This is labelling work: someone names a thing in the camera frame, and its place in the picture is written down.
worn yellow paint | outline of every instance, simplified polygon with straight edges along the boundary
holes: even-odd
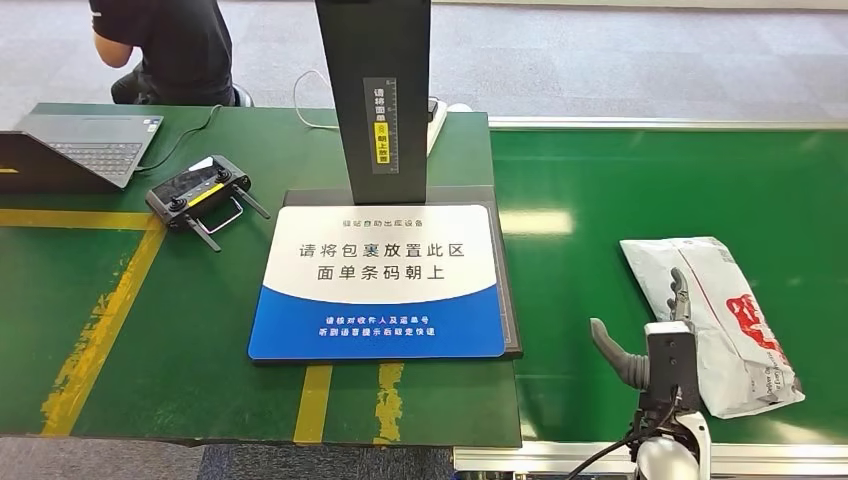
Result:
[[[107,230],[161,229],[150,213],[76,212],[66,210],[0,209],[0,227],[93,228]]]
[[[327,401],[330,398],[332,365],[306,367],[300,407],[294,427],[294,443],[321,443],[324,438],[324,421],[327,418]]]
[[[403,400],[397,391],[397,384],[403,374],[403,363],[381,363],[378,374],[380,390],[377,392],[377,408],[374,415],[380,423],[380,432],[374,437],[374,443],[386,445],[400,441],[400,429],[397,421],[403,415]]]
[[[115,343],[144,277],[165,237],[165,228],[152,215],[146,215],[144,235],[127,263],[114,291],[100,297],[83,328],[74,351],[65,360],[53,389],[41,405],[44,414],[42,435],[69,435],[79,417],[100,369]]]

black t-shirt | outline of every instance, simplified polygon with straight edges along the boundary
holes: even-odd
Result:
[[[159,102],[208,105],[230,98],[233,43],[217,0],[89,0],[94,31],[141,47]]]

white plastic mailer bag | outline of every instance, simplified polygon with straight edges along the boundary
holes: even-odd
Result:
[[[727,247],[713,237],[623,240],[621,248],[658,321],[668,321],[669,272],[686,277],[698,383],[719,418],[800,402],[795,371]]]

white sign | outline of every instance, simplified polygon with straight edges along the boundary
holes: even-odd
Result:
[[[488,215],[481,205],[283,207],[264,286],[353,304],[475,293],[496,281]]]

gray carpet floor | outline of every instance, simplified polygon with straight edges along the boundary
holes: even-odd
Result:
[[[326,71],[314,6],[221,1],[236,81],[291,106],[295,78]],[[848,13],[437,5],[432,21],[431,93],[493,115],[848,119]],[[0,129],[39,101],[109,102],[125,70],[98,60],[84,0],[0,0]],[[332,106],[314,78],[298,99]],[[3,480],[445,479],[449,465],[446,449],[0,439]]]

